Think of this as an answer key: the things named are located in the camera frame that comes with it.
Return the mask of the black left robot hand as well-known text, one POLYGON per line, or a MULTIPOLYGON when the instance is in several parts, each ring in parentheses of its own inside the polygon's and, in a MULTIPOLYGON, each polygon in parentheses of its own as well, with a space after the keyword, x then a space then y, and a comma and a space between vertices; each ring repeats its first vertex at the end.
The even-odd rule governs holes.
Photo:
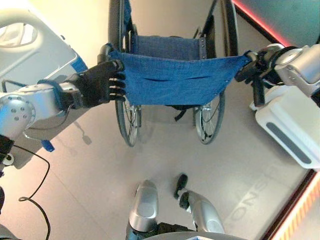
POLYGON ((111 101, 125 101, 123 63, 116 60, 102 62, 88 70, 77 73, 70 82, 79 89, 85 108, 92 108, 111 101))

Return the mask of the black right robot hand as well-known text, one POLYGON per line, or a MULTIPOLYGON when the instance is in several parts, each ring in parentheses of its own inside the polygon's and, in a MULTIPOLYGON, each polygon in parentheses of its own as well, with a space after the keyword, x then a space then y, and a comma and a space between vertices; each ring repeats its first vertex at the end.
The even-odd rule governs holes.
POLYGON ((252 81, 252 77, 257 74, 268 85, 275 86, 282 82, 274 70, 278 53, 285 47, 279 43, 272 43, 258 52, 248 51, 245 56, 251 62, 242 67, 235 75, 237 82, 245 81, 246 84, 252 81))

